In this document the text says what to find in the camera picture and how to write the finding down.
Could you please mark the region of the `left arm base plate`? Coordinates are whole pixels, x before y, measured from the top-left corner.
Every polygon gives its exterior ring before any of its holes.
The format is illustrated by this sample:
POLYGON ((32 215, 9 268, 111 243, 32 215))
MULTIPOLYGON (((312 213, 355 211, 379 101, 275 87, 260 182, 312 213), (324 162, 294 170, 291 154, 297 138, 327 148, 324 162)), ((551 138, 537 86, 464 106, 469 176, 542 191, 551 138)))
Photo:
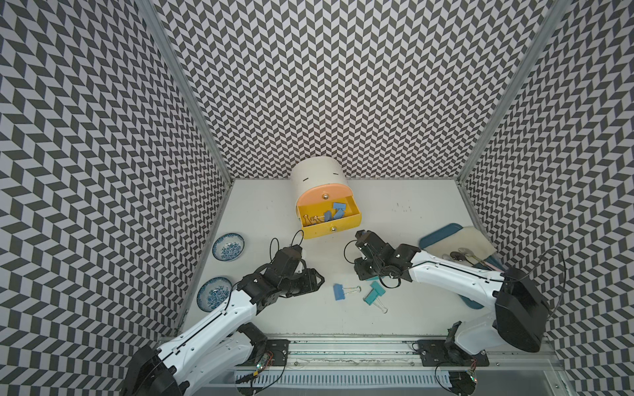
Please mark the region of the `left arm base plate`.
POLYGON ((258 343, 252 350, 249 359, 244 363, 247 366, 254 366, 261 359, 270 360, 274 367, 285 366, 287 364, 287 354, 289 352, 289 339, 269 339, 258 343))

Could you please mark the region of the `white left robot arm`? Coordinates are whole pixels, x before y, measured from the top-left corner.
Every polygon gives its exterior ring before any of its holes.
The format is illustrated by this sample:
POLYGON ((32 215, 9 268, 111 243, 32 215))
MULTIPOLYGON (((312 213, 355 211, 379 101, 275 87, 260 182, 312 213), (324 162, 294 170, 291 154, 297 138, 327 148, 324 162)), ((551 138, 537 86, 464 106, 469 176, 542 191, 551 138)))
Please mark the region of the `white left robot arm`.
POLYGON ((280 297, 317 292, 325 278, 307 267, 298 245, 244 276, 229 296, 188 331, 131 358, 121 395, 193 395, 225 371, 264 355, 267 337, 254 318, 280 297))

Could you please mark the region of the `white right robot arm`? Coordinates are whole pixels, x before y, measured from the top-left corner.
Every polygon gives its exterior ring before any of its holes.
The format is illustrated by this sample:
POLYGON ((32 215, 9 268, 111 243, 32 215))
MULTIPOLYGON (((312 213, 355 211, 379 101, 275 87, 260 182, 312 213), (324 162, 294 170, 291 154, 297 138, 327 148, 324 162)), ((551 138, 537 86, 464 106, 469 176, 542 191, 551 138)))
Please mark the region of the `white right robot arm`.
POLYGON ((403 281, 432 285, 483 307, 480 317, 458 321, 448 330, 442 347, 447 356, 475 356, 503 344, 530 353, 541 350, 551 309, 528 273, 518 268, 496 272, 467 267, 408 244, 393 248, 370 230, 356 232, 355 246, 362 256, 353 267, 362 281, 389 277, 398 285, 403 281))

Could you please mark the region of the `yellow drawer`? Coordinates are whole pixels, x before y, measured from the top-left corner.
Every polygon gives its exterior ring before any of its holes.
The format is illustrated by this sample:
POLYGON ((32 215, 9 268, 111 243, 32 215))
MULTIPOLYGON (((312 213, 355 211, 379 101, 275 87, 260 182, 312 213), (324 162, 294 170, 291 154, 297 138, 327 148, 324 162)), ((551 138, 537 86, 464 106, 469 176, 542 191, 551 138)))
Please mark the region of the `yellow drawer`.
POLYGON ((316 239, 325 235, 335 234, 348 229, 354 229, 360 226, 362 222, 362 213, 358 208, 358 205, 354 199, 354 196, 349 196, 344 199, 338 199, 334 201, 324 201, 320 204, 313 206, 297 206, 297 216, 301 222, 301 229, 304 234, 304 239, 316 239), (332 216, 337 212, 333 209, 333 203, 344 203, 347 205, 345 216, 342 219, 331 219, 329 222, 323 222, 322 224, 316 224, 306 227, 303 215, 308 216, 322 216, 326 211, 330 211, 332 216))

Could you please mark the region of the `green binder clip bottom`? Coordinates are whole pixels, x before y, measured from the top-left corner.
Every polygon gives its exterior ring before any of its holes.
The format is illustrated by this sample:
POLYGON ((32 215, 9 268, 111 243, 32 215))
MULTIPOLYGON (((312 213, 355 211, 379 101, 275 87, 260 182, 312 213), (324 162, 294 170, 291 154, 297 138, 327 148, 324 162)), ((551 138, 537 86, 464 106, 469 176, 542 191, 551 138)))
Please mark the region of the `green binder clip bottom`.
POLYGON ((377 290, 372 290, 365 298, 364 301, 369 306, 374 306, 381 310, 381 313, 386 314, 388 312, 388 308, 381 302, 381 295, 377 290))

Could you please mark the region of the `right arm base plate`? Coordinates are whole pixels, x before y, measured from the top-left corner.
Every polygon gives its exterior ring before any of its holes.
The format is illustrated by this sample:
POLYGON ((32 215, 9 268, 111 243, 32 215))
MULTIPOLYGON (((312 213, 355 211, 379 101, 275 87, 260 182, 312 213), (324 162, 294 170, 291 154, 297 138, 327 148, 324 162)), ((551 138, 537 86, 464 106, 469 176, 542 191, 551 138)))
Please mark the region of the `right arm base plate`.
POLYGON ((482 351, 476 355, 469 355, 453 344, 446 346, 441 339, 420 339, 414 343, 414 351, 419 355, 425 367, 436 366, 471 366, 476 368, 488 367, 488 355, 482 351))

